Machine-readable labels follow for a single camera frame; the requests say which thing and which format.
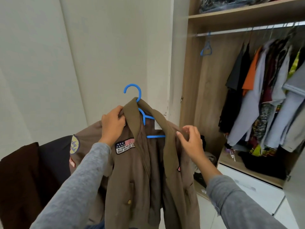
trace clothing tag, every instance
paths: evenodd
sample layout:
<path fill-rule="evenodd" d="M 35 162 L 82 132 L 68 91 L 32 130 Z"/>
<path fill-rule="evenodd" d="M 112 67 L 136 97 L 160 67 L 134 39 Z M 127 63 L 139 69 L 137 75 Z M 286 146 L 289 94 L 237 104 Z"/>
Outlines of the clothing tag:
<path fill-rule="evenodd" d="M 117 154 L 124 153 L 125 151 L 135 148 L 135 139 L 129 138 L 125 141 L 120 141 L 115 144 L 115 150 Z"/>
<path fill-rule="evenodd" d="M 70 146 L 70 154 L 75 154 L 79 149 L 79 145 L 80 145 L 80 143 L 79 143 L 78 138 L 75 135 L 73 135 L 72 140 L 71 140 L 71 146 Z"/>
<path fill-rule="evenodd" d="M 157 123 L 156 120 L 155 120 L 155 130 L 162 130 L 162 128 L 160 127 L 160 125 Z"/>
<path fill-rule="evenodd" d="M 73 168 L 76 167 L 76 164 L 75 164 L 75 162 L 72 160 L 71 156 L 70 156 L 69 162 L 70 162 L 71 166 L 73 166 Z"/>

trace brown jacket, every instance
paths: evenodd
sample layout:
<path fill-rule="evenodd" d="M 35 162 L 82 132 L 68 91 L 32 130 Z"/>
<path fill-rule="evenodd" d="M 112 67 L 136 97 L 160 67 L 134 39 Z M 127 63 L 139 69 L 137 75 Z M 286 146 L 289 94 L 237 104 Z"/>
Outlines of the brown jacket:
<path fill-rule="evenodd" d="M 152 119 L 146 119 L 144 126 L 138 108 L 153 116 L 162 130 L 154 129 Z M 132 99 L 123 111 L 127 125 L 111 148 L 101 184 L 107 188 L 105 227 L 158 228 L 162 207 L 166 228 L 199 229 L 199 205 L 190 159 L 176 137 L 178 128 L 143 100 L 137 103 L 136 98 Z M 99 121 L 75 135 L 79 148 L 71 158 L 76 166 L 100 139 L 101 131 Z M 164 134 L 165 138 L 146 138 Z M 129 143 L 130 148 L 121 150 L 123 143 Z"/>
<path fill-rule="evenodd" d="M 42 163 L 38 143 L 16 150 L 0 161 L 0 219 L 4 229 L 26 229 L 59 189 Z"/>

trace gray long sleeve shirt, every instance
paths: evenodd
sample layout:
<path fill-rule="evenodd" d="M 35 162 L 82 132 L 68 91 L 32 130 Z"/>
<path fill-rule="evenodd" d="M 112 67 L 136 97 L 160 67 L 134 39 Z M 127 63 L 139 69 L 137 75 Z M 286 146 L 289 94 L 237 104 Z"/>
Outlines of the gray long sleeve shirt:
<path fill-rule="evenodd" d="M 108 162 L 110 148 L 95 143 L 30 229 L 83 229 Z M 285 229 L 227 176 L 212 178 L 207 194 L 229 229 Z"/>

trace blue hanger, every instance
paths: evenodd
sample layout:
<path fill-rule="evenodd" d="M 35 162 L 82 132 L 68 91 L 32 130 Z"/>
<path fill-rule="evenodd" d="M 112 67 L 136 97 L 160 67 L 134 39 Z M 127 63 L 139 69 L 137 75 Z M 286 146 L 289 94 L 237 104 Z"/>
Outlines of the blue hanger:
<path fill-rule="evenodd" d="M 136 85 L 136 84 L 128 84 L 125 88 L 124 88 L 124 93 L 126 93 L 126 91 L 127 91 L 127 88 L 129 88 L 129 87 L 131 87 L 131 86 L 133 86 L 133 87 L 136 87 L 137 89 L 138 89 L 138 91 L 139 91 L 139 97 L 138 97 L 138 99 L 137 99 L 137 102 L 139 102 L 139 100 L 141 99 L 141 96 L 142 96 L 142 91 L 141 91 L 141 88 L 138 86 L 138 85 Z M 144 111 L 142 110 L 142 109 L 140 109 L 140 108 L 138 108 L 139 109 L 139 111 L 142 113 L 142 115 L 143 115 L 143 124 L 145 125 L 145 123 L 146 123 L 146 118 L 149 118 L 149 119 L 153 119 L 154 120 L 154 117 L 151 117 L 151 116 L 148 116 L 148 115 L 146 115 L 145 113 L 144 113 Z M 146 136 L 147 138 L 160 138 L 160 137 L 165 137 L 165 135 L 156 135 L 156 136 Z"/>
<path fill-rule="evenodd" d="M 204 50 L 210 50 L 210 52 L 208 54 L 204 54 Z M 203 56 L 211 55 L 212 52 L 213 51 L 212 51 L 211 43 L 210 43 L 210 41 L 207 41 L 204 48 L 200 52 L 200 55 L 203 57 Z"/>

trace person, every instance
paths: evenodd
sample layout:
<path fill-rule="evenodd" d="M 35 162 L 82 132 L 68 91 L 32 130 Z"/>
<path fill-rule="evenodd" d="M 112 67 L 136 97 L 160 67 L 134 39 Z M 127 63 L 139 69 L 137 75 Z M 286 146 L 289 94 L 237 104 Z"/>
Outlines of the person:
<path fill-rule="evenodd" d="M 125 125 L 124 115 L 118 117 L 122 108 L 118 106 L 102 116 L 101 139 L 92 146 L 75 172 L 63 183 L 32 223 L 30 229 L 85 228 L 89 210 L 108 162 L 110 148 L 121 135 Z M 218 171 L 204 155 L 202 140 L 196 127 L 187 125 L 183 130 L 189 134 L 189 140 L 185 140 L 180 132 L 177 132 L 177 137 L 202 173 L 207 183 L 207 194 L 227 228 L 286 228 L 241 190 L 234 180 Z"/>

